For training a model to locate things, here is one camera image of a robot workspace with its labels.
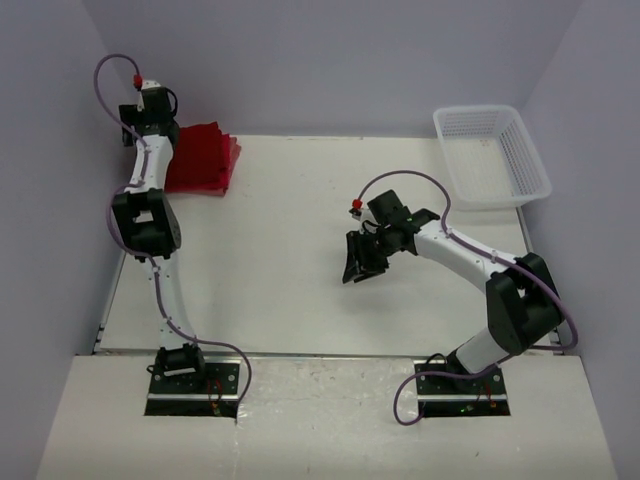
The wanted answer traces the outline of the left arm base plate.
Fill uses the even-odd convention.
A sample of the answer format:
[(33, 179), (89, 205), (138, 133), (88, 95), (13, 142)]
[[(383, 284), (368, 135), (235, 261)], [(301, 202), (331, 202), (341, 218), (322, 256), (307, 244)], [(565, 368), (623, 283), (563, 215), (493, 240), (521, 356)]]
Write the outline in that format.
[(240, 367), (238, 360), (207, 361), (203, 373), (166, 377), (156, 366), (150, 365), (147, 367), (151, 374), (149, 397), (155, 400), (237, 401)]

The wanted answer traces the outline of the white plastic basket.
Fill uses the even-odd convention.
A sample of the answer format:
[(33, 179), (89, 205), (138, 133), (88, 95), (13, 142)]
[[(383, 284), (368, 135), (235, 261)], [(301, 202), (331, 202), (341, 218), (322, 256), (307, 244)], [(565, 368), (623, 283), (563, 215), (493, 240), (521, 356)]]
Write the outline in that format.
[(443, 107), (433, 122), (458, 209), (518, 208), (551, 195), (539, 153), (513, 107)]

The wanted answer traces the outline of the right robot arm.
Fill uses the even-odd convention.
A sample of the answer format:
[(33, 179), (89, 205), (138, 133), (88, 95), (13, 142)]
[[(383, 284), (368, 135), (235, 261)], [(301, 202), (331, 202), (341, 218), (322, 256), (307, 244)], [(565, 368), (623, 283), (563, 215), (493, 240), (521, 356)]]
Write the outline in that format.
[(440, 215), (415, 212), (388, 190), (368, 203), (354, 200), (357, 229), (346, 235), (343, 283), (380, 276), (399, 252), (434, 261), (475, 286), (486, 299), (487, 325), (446, 357), (446, 380), (456, 392), (477, 386), (486, 370), (532, 349), (562, 321), (544, 260), (492, 252), (447, 229)]

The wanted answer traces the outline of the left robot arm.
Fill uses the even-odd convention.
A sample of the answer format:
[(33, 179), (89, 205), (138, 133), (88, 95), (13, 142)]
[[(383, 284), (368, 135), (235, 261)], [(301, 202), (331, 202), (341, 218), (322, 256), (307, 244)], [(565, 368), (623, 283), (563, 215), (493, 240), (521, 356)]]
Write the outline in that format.
[(208, 369), (186, 314), (178, 272), (181, 229), (164, 190), (179, 138), (177, 97), (139, 76), (134, 86), (139, 100), (121, 105), (119, 120), (123, 144), (136, 148), (136, 160), (129, 183), (112, 200), (112, 218), (125, 250), (142, 263), (161, 315), (155, 374), (195, 393), (206, 385)]

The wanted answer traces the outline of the folded light red shirt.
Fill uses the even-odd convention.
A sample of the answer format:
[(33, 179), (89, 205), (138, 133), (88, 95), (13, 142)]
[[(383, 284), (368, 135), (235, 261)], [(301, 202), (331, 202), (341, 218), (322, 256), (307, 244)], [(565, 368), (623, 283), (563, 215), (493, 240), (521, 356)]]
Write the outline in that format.
[(224, 196), (229, 190), (231, 178), (242, 151), (238, 138), (225, 133), (221, 137), (221, 157), (219, 165), (219, 191)]

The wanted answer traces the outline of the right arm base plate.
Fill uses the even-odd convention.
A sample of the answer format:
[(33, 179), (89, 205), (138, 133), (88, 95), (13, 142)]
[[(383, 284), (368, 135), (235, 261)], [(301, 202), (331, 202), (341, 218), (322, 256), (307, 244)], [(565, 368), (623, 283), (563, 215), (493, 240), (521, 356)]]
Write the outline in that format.
[(474, 379), (457, 379), (441, 376), (441, 373), (454, 373), (464, 375), (460, 367), (448, 366), (448, 362), (443, 358), (432, 359), (429, 362), (417, 362), (414, 370), (420, 376), (416, 379), (417, 393), (422, 396), (427, 395), (471, 395), (473, 397), (481, 394), (506, 395), (507, 389), (502, 376), (502, 371), (498, 368), (492, 370), (483, 377)]

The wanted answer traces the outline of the dark red t shirt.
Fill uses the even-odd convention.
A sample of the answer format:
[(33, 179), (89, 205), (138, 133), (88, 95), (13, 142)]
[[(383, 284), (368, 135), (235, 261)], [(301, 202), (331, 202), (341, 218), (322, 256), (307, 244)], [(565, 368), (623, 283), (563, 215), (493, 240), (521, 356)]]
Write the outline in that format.
[(218, 171), (223, 134), (217, 122), (181, 128), (164, 190), (167, 193), (221, 196)]

